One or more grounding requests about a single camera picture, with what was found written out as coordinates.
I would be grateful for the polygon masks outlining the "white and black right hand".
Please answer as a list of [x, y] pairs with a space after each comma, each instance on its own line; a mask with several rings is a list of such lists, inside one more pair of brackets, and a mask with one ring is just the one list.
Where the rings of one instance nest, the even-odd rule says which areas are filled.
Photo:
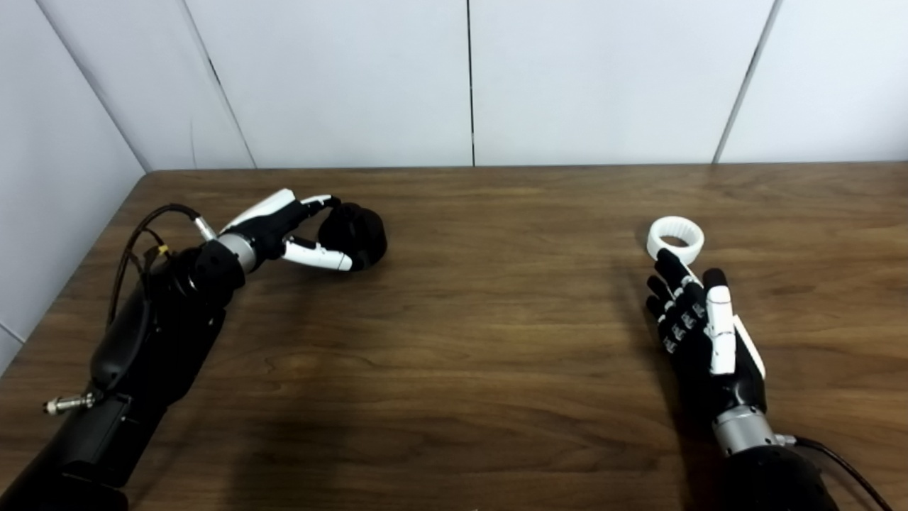
[[656, 252], [655, 275], [646, 281], [646, 309], [677, 376], [679, 398], [700, 423], [736, 407], [768, 410], [758, 352], [742, 329], [724, 272], [701, 278], [672, 251]]

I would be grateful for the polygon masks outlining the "white and black left hand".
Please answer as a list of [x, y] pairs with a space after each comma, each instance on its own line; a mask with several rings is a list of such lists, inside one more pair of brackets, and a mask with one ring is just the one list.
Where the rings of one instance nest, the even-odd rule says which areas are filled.
[[360, 271], [365, 264], [349, 253], [292, 235], [308, 218], [340, 205], [341, 201], [334, 195], [299, 199], [293, 191], [281, 189], [234, 217], [213, 240], [236, 256], [246, 274], [256, 271], [266, 260], [276, 259], [312, 268]]

